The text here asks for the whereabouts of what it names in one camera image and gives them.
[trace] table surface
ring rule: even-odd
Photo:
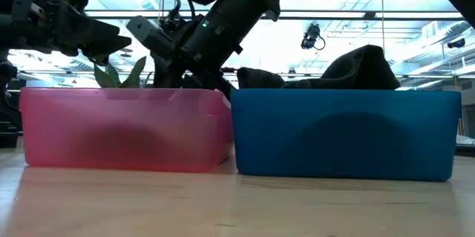
[[[0,236],[475,236],[475,159],[447,183],[27,167],[0,152]]]

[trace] blue plastic bin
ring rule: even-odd
[[[446,181],[461,96],[452,91],[243,89],[232,96],[245,175]]]

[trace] green leaves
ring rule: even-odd
[[[149,73],[145,82],[140,85],[140,74],[145,68],[146,62],[146,56],[139,59],[134,65],[131,74],[123,83],[120,82],[117,70],[110,63],[105,67],[105,72],[94,64],[94,77],[101,88],[144,88],[151,76],[151,73]]]
[[[139,59],[134,65],[131,74],[127,79],[120,85],[120,88],[139,88],[140,87],[140,74],[142,73],[145,63],[147,62],[147,57],[144,56],[142,59]]]
[[[101,88],[115,88],[116,85],[112,77],[106,74],[103,70],[94,65],[94,77]]]

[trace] pink plastic bin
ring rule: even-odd
[[[218,91],[23,88],[20,110],[31,166],[207,172],[232,147]]]

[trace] black cloth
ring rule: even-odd
[[[315,88],[393,90],[401,84],[391,71],[381,47],[366,45],[335,60],[321,78],[285,83],[281,76],[264,70],[237,71],[241,88]]]

